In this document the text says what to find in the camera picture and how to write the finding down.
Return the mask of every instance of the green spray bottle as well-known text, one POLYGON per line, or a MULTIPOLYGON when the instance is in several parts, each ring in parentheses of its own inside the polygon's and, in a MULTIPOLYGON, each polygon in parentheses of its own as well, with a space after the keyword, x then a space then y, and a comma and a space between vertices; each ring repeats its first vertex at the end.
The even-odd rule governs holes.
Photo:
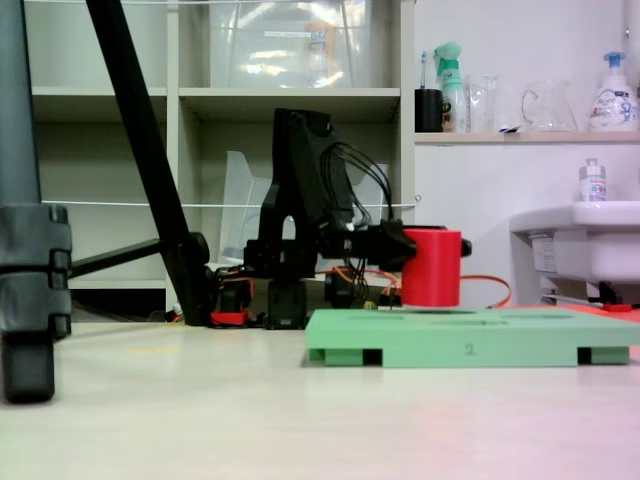
POLYGON ((455 42, 449 42, 440 45, 434 53, 439 58, 438 80, 442 82, 443 131, 465 133, 467 131, 467 99, 458 64, 462 47, 455 42))

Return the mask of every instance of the toothbrush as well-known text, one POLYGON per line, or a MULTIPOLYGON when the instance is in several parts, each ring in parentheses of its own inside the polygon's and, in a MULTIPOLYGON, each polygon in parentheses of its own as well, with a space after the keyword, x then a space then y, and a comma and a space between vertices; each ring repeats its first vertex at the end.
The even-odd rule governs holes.
POLYGON ((420 90, 427 88, 427 52, 422 52, 422 79, 420 80, 420 90))

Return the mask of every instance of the spray bottle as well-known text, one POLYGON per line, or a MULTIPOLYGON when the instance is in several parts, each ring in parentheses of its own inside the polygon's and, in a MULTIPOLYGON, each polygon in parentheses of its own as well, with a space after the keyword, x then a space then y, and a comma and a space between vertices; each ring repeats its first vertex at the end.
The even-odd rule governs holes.
POLYGON ((625 58, 622 52, 611 52, 604 56, 609 62, 609 76, 596 94, 591 112, 590 126, 594 132, 627 132, 640 129, 638 98, 620 72, 625 58))
POLYGON ((458 57, 462 47, 455 42, 445 43, 435 50, 438 63, 438 79, 442 82, 443 130, 464 133, 467 131, 467 100, 460 77, 458 57))

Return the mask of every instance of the soap bottle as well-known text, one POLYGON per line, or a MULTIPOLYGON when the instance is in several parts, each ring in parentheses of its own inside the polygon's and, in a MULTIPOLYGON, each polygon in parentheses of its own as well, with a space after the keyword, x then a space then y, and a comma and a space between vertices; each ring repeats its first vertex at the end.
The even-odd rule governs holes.
POLYGON ((609 62, 609 76, 596 94, 589 125, 593 132, 627 132, 640 129, 638 98, 620 72, 625 58, 622 52, 611 52, 604 56, 609 62))
POLYGON ((462 48, 455 42, 445 43, 435 50, 438 79, 442 83, 442 128, 444 132, 467 131, 467 99, 460 77, 458 57, 462 48))
POLYGON ((580 201, 607 201, 607 175, 597 158, 587 158, 587 165, 580 168, 580 201))

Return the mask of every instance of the black cup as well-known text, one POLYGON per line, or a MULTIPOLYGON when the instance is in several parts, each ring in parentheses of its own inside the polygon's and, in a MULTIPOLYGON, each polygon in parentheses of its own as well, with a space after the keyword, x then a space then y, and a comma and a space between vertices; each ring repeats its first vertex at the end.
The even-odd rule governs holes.
POLYGON ((442 132, 442 91, 416 90, 416 132, 442 132))

